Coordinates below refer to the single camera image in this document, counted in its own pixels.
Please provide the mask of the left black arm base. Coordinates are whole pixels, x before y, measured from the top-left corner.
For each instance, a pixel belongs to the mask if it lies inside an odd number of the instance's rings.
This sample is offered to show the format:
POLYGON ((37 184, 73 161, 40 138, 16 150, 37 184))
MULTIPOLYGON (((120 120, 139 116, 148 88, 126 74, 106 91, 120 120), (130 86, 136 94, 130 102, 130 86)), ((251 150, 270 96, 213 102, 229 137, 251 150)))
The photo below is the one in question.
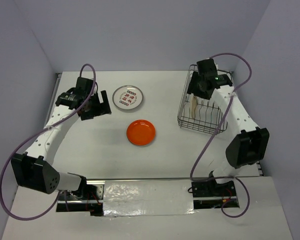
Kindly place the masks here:
POLYGON ((88 213, 90 216, 104 215, 104 184, 87 184, 82 193, 67 191, 58 197, 57 213, 88 213))

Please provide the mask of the cream plate orange rim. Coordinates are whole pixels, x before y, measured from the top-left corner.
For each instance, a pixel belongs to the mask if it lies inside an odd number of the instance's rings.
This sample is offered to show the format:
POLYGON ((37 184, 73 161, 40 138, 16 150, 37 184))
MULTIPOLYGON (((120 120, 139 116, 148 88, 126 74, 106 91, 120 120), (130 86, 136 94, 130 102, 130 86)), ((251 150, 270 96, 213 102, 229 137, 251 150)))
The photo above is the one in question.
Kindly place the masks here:
POLYGON ((198 105, 198 98, 193 95, 192 96, 192 99, 191 99, 191 103, 190 103, 190 116, 192 119, 195 119, 196 118, 196 108, 197 108, 197 105, 198 105))

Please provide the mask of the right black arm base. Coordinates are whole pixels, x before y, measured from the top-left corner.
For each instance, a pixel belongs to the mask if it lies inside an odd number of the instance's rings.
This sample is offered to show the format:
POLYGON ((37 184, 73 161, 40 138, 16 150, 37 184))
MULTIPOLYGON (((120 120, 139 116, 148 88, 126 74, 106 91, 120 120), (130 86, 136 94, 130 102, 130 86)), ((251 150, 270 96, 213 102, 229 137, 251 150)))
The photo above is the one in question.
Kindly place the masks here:
POLYGON ((192 194, 195 210, 220 209, 224 203, 224 208, 239 207, 233 180, 223 184, 217 184, 215 180, 194 181, 188 192, 192 194))

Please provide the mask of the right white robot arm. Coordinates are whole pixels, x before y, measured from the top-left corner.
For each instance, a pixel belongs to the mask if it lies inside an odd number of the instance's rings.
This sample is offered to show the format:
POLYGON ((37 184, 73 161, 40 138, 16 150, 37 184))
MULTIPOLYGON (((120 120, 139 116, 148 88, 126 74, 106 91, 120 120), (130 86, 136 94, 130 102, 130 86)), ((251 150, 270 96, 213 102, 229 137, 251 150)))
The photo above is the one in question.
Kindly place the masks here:
POLYGON ((232 140, 224 150, 222 164, 210 172, 209 178, 213 180, 207 184, 208 192, 218 196, 224 191, 227 180, 236 177, 242 167, 254 165, 264 158, 270 133, 267 128, 261 128, 253 121, 237 95, 239 87, 234 86, 226 74, 218 74, 212 58, 198 61, 196 66, 197 72, 189 84, 190 90, 204 99, 212 100, 223 116, 197 157, 190 171, 190 178, 194 178, 200 159, 223 123, 227 123, 232 140))

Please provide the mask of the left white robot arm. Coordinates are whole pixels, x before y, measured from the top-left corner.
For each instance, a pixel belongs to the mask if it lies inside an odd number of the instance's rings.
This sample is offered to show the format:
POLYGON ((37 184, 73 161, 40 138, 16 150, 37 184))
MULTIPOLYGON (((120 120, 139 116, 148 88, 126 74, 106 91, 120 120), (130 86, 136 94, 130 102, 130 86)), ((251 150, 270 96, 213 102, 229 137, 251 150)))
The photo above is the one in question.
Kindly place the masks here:
POLYGON ((45 194, 68 191, 76 199, 87 196, 86 177, 75 173, 62 173, 53 168, 55 155, 72 125, 111 113, 106 91, 99 97, 93 80, 78 77, 75 87, 60 94, 45 132, 36 137, 24 153, 15 153, 11 165, 19 186, 45 194))

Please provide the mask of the white plate red characters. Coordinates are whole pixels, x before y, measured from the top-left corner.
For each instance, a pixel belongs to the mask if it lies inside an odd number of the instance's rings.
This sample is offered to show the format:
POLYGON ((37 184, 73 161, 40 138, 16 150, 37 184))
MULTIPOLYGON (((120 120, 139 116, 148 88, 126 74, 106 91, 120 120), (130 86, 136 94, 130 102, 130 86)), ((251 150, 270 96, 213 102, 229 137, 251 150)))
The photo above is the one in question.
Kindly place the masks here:
POLYGON ((143 92, 136 86, 123 85, 112 95, 112 102, 120 110, 130 111, 138 108, 144 100, 143 92))

